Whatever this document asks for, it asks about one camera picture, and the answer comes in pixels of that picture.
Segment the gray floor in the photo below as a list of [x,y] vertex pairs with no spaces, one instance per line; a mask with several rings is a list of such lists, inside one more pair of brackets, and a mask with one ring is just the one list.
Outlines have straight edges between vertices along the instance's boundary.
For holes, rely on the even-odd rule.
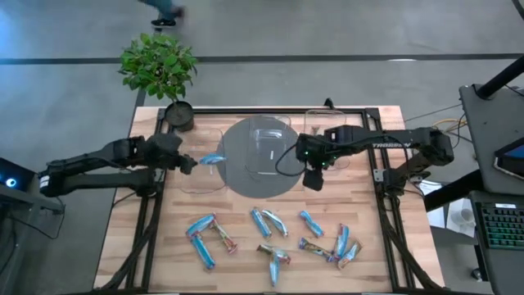
[[[522,52],[523,20],[509,0],[183,1],[174,34],[198,56],[469,54]],[[0,59],[117,57],[157,12],[127,0],[3,0]],[[401,105],[404,118],[459,103],[460,85],[482,83],[511,61],[355,61],[201,64],[187,99],[195,106]],[[0,157],[32,170],[122,138],[137,97],[118,65],[0,66]],[[515,84],[524,85],[524,79]],[[165,105],[155,98],[147,106]],[[408,127],[459,118],[454,108]],[[466,129],[462,134],[468,135]],[[455,162],[432,169],[452,181],[476,168],[462,141]],[[63,197],[59,239],[33,235],[16,293],[87,291],[93,284],[113,190]],[[433,231],[446,285],[489,292],[469,279],[471,241]]]

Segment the gray circular platform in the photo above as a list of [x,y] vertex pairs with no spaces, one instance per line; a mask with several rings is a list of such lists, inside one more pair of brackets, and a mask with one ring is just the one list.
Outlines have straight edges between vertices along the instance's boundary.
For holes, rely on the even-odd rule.
[[[258,142],[248,151],[251,126],[257,129],[280,129],[282,130],[282,141],[273,143]],[[280,120],[263,116],[252,116],[231,126],[224,134],[220,147],[225,149],[227,160],[218,164],[220,177],[234,192],[245,197],[267,198],[275,197],[285,193],[295,186],[300,176],[288,177],[284,175],[259,174],[256,168],[264,168],[264,171],[274,170],[274,163],[282,155],[282,148],[289,148],[295,144],[298,135]],[[269,157],[260,157],[271,154],[274,151],[273,160]],[[278,165],[279,170],[287,173],[296,173],[304,169],[304,165],[295,159],[295,150],[292,149]]]

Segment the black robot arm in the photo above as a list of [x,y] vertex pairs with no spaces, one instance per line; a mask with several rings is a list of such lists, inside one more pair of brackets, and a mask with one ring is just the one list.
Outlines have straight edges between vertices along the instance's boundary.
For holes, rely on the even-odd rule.
[[339,157],[351,156],[367,148],[418,150],[418,154],[399,168],[377,171],[388,193],[395,195],[403,193],[402,188],[411,176],[421,174],[429,166],[447,165],[454,159],[449,137],[433,128],[370,131],[360,126],[342,125],[324,130],[323,135],[300,134],[295,148],[296,158],[306,164],[303,184],[314,190],[322,189],[322,171],[334,165]]
[[[138,196],[156,192],[155,169],[174,170],[190,174],[196,162],[188,155],[179,155],[182,139],[175,134],[155,134],[148,140],[133,137],[115,140],[99,151],[64,160],[51,161],[38,174],[40,193],[57,197],[82,188],[131,188]],[[84,175],[84,172],[106,166],[125,168],[145,166],[129,173]]]

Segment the wooden table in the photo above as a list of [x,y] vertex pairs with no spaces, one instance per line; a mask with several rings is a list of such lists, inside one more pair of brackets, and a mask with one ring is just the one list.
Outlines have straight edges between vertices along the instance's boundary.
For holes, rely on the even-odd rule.
[[[378,108],[383,129],[404,128],[399,107]],[[157,107],[139,107],[130,135],[144,135],[146,138],[150,136],[154,131],[157,112]],[[225,132],[231,125],[248,116],[197,115],[195,124],[200,130],[220,129]],[[297,133],[303,132],[304,116],[289,116],[292,128]],[[362,122],[358,116],[347,115],[347,124],[362,125]],[[378,151],[376,154],[377,159],[380,159]],[[401,150],[390,150],[389,156],[392,167],[404,162]],[[325,173],[323,190],[320,192],[303,188],[299,181],[289,192],[265,199],[243,197],[227,188],[200,195],[184,193],[180,189],[180,175],[178,171],[170,171],[166,175],[150,292],[328,293],[391,290],[366,152],[350,157],[347,168]],[[115,200],[129,192],[128,189],[118,189]],[[139,198],[131,197],[113,209],[95,287],[106,283],[129,254],[139,203]],[[250,209],[254,206],[276,213],[290,232],[287,238],[275,232],[270,240],[271,244],[284,248],[291,256],[291,264],[282,266],[276,288],[272,288],[270,284],[268,256],[256,251],[257,246],[265,243],[265,240],[250,216]],[[324,237],[313,238],[303,220],[298,218],[301,210],[307,210],[322,225],[326,232]],[[431,278],[443,285],[421,197],[406,192],[401,197],[400,211],[409,250]],[[190,224],[211,212],[216,213],[217,220],[238,243],[239,248],[236,253],[229,255],[215,233],[204,232],[204,242],[217,264],[214,270],[206,272],[185,232]],[[343,271],[338,270],[334,264],[325,262],[320,256],[298,249],[300,237],[332,249],[339,223],[348,225],[351,235],[364,245],[357,259]],[[395,255],[395,261],[404,284],[399,255]],[[137,275],[141,275],[140,262],[138,265]]]

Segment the computer keyboard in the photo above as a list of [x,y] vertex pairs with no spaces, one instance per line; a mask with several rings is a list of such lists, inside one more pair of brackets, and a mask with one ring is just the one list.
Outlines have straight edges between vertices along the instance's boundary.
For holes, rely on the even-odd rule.
[[490,248],[524,250],[524,208],[497,208],[481,203],[487,245]]

